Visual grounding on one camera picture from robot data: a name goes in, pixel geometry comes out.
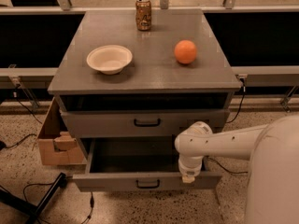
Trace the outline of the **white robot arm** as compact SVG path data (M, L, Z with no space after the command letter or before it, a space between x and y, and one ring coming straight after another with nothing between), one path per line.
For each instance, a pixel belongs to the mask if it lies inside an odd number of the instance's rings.
M202 121L175 140L185 183L199 175L205 156L249 161L245 224L299 224L299 116L213 133Z

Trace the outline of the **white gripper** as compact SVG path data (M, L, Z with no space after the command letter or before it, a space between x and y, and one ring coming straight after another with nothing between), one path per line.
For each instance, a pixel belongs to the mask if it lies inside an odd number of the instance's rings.
M178 168L182 177L182 182L185 184L191 184L195 181L195 177L201 172L203 162L203 156L190 157L179 155Z

